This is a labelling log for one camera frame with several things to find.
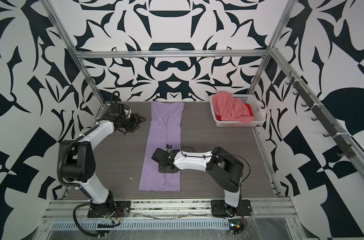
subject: clear plastic sheet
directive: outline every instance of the clear plastic sheet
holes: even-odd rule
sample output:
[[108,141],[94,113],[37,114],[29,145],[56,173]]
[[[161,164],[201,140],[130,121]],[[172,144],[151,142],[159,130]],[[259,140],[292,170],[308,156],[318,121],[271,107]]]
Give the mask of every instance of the clear plastic sheet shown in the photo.
[[[121,223],[134,223],[138,220],[150,220],[150,221],[172,221],[175,219],[202,219],[198,216],[184,215],[184,216],[168,216],[167,218],[149,217],[141,214],[126,214],[125,217],[120,218]],[[112,230],[105,237],[101,237],[106,240],[168,240],[168,239],[189,239],[189,240],[231,240],[231,239],[252,239],[252,240],[288,240],[288,239],[300,239],[297,223],[294,218],[274,218],[272,216],[259,216],[258,213],[253,212],[251,217],[246,218],[247,225],[243,232],[238,235],[234,235],[229,230],[222,228],[210,227],[196,227],[195,229],[128,229],[128,230]],[[94,237],[88,237],[81,233],[78,229],[50,229],[48,240],[95,240]]]

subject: folded purple shirt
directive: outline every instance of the folded purple shirt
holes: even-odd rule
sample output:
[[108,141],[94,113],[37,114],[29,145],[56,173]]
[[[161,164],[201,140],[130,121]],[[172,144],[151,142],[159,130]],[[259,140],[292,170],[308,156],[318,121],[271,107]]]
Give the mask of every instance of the folded purple shirt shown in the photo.
[[157,148],[181,147],[181,119],[184,103],[151,103],[151,126],[139,189],[144,191],[180,191],[180,172],[160,173],[158,163],[151,159]]

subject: black mounting plate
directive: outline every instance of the black mounting plate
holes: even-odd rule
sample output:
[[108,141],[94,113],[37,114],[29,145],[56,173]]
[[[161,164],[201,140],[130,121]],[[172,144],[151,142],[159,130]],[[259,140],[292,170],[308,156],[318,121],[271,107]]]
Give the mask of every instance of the black mounting plate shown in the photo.
[[[129,213],[130,212],[130,207],[131,207],[131,201],[114,201],[116,206],[118,207],[118,209],[120,209],[121,211],[116,214],[114,217],[121,217],[122,214],[124,213],[124,209],[126,209],[126,212]],[[98,213],[96,210],[90,210],[87,214],[88,218],[97,218],[97,217],[103,217],[100,213]]]
[[[244,216],[251,216],[252,208],[250,200],[241,199],[239,200],[236,216],[241,216],[241,211]],[[230,217],[226,212],[226,207],[224,206],[224,200],[211,200],[211,213],[214,217]]]

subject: pink towel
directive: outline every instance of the pink towel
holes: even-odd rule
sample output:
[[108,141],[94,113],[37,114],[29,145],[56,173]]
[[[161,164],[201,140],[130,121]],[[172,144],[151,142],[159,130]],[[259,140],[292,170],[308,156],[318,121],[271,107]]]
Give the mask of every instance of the pink towel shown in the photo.
[[218,92],[215,94],[213,96],[213,107],[215,115],[220,116],[222,121],[255,121],[242,99],[234,98],[230,93]]

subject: purple garment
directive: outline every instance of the purple garment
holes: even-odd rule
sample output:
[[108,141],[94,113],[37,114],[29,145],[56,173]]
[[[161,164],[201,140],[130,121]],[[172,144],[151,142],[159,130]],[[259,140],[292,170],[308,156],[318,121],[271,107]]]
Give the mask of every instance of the purple garment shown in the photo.
[[180,191],[180,172],[160,173],[158,163],[151,159],[157,148],[181,147],[181,119],[184,103],[151,103],[151,125],[139,189],[144,191]]

